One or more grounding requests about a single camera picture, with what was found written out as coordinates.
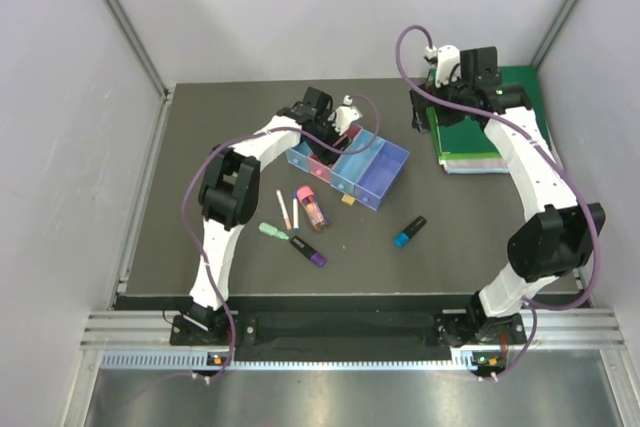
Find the pink plastic bin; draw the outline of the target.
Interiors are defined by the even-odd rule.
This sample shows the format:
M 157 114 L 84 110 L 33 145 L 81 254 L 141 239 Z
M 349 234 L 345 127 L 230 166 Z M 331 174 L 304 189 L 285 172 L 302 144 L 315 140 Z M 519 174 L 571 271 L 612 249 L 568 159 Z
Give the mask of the pink plastic bin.
M 357 134 L 360 132 L 361 129 L 362 127 L 359 124 L 352 125 L 347 130 L 347 132 L 339 139 L 339 141 L 337 142 L 337 146 L 340 147 L 342 150 L 345 150 L 347 147 L 349 147 L 353 143 L 353 140 L 355 139 L 355 137 L 357 136 Z M 327 184 L 330 183 L 331 171 L 332 171 L 332 168 L 334 167 L 334 164 L 329 164 L 329 165 L 323 164 L 315 154 L 311 154 L 308 157 L 308 163 L 309 163 L 309 173 L 311 175 L 319 178 L 320 180 L 326 182 Z

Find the pink lid pen jar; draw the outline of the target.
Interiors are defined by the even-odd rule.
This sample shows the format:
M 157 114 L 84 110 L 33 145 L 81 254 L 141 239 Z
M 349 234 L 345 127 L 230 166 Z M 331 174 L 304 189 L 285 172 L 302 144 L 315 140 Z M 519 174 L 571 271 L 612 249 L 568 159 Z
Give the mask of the pink lid pen jar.
M 313 189 L 308 185 L 301 186 L 296 191 L 296 197 L 304 208 L 311 226 L 318 232 L 326 230 L 329 227 L 329 221 L 323 213 Z

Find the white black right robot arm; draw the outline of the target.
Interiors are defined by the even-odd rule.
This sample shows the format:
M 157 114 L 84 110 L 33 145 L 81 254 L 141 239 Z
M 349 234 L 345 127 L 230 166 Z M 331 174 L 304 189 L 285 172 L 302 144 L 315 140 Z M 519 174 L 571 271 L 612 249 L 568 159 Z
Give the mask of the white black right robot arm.
M 429 46 L 425 59 L 432 67 L 420 87 L 429 95 L 427 105 L 446 125 L 463 119 L 479 124 L 505 162 L 523 206 L 525 223 L 508 241 L 507 265 L 472 295 L 462 319 L 440 328 L 455 347 L 487 343 L 525 301 L 586 264 L 591 235 L 601 231 L 605 212 L 598 203 L 580 207 L 552 159 L 525 87 L 504 81 L 496 48 Z

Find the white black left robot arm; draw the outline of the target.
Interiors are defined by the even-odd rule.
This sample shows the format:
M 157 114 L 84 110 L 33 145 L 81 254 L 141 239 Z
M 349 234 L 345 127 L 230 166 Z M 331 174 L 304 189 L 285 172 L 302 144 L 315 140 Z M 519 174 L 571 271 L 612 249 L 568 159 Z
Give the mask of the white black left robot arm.
M 303 99 L 279 109 L 255 133 L 216 146 L 189 184 L 183 206 L 197 192 L 203 234 L 188 233 L 198 248 L 199 264 L 189 292 L 192 331 L 205 343 L 234 345 L 236 328 L 226 301 L 234 251 L 244 226 L 256 212 L 261 172 L 303 139 L 324 163 L 346 148 L 346 133 L 362 114 L 351 97 L 338 107 L 332 97 L 309 87 Z

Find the yellow eraser block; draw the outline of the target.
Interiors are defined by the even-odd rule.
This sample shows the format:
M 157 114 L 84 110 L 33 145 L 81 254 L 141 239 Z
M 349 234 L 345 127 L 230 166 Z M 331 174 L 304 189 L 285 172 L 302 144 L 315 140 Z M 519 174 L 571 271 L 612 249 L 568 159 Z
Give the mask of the yellow eraser block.
M 346 205 L 353 206 L 355 203 L 355 198 L 350 195 L 344 195 L 341 201 Z

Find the purple-blue plastic bin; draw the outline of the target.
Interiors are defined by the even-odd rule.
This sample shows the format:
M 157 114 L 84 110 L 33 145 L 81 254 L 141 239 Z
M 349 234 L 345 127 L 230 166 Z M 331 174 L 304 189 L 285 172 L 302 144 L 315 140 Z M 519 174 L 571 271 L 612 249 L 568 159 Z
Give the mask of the purple-blue plastic bin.
M 356 200 L 369 209 L 377 211 L 409 155 L 406 149 L 385 141 L 370 165 L 356 181 Z

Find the green glitter glue tube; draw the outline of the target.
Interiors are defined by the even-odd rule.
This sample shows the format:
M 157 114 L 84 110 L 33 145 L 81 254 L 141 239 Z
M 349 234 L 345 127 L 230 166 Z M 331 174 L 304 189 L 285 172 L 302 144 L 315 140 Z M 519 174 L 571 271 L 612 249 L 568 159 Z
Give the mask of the green glitter glue tube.
M 267 235 L 279 240 L 283 240 L 283 241 L 290 240 L 290 236 L 285 231 L 282 231 L 269 223 L 266 223 L 266 222 L 260 223 L 258 226 L 258 229 L 264 235 Z

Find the sky blue plastic bin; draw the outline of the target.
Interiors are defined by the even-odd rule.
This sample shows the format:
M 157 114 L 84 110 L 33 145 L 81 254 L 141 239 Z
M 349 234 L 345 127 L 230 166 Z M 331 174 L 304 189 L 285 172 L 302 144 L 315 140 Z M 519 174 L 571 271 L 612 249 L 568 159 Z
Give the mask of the sky blue plastic bin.
M 286 151 L 287 161 L 294 167 L 304 171 L 309 171 L 309 159 L 313 151 L 307 142 L 301 142 L 297 146 Z

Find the light blue plastic bin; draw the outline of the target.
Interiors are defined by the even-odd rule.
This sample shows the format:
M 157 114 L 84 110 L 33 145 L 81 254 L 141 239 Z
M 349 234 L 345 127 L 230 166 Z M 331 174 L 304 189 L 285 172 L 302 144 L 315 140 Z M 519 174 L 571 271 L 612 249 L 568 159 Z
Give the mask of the light blue plastic bin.
M 364 174 L 383 147 L 385 140 L 377 137 L 365 151 L 349 155 L 349 152 L 360 150 L 373 138 L 373 133 L 361 129 L 346 149 L 345 153 L 331 168 L 330 185 L 347 195 L 354 195 L 356 182 Z

